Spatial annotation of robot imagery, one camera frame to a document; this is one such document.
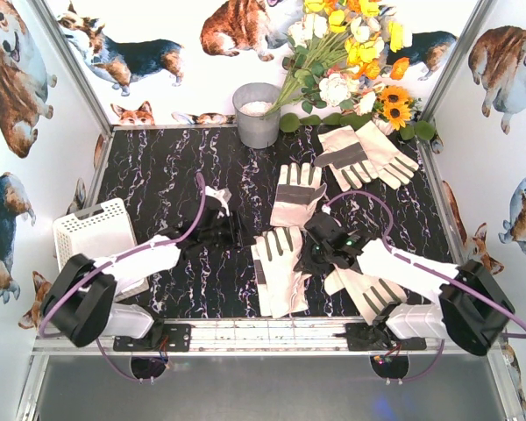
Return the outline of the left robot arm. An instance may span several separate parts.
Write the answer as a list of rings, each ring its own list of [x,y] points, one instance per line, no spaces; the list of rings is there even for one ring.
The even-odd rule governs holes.
[[[77,347],[100,337],[143,339],[154,320],[136,304],[122,304],[116,296],[159,272],[192,261],[202,250],[227,252],[254,244],[254,232],[239,212],[204,210],[198,221],[170,226],[147,242],[106,258],[71,257],[41,304],[39,334],[51,335],[52,325]]]

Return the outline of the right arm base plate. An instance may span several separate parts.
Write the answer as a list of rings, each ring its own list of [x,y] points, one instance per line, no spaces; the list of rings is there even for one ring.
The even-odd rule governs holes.
[[[366,324],[345,324],[345,338],[349,351],[389,351],[399,346],[402,351],[422,351],[426,340],[420,338],[398,339],[392,333]]]

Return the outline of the white grey work glove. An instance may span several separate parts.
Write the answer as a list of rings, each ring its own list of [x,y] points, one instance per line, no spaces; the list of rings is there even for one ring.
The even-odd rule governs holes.
[[[255,238],[251,251],[262,316],[281,318],[309,308],[305,296],[309,275],[295,271],[302,244],[297,226],[275,227]]]

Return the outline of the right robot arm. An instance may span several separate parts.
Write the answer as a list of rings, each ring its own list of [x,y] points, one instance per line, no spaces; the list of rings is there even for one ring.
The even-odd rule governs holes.
[[[297,265],[324,275],[329,294],[345,290],[358,313],[391,340],[450,340],[484,356],[514,308],[485,266],[429,260],[383,238],[348,233],[325,212],[304,226],[308,241]]]

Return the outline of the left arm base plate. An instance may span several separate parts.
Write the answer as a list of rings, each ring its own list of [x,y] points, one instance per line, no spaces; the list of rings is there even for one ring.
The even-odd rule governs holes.
[[[154,324],[145,337],[115,337],[115,352],[168,352],[186,353],[189,351],[192,326],[190,324]]]

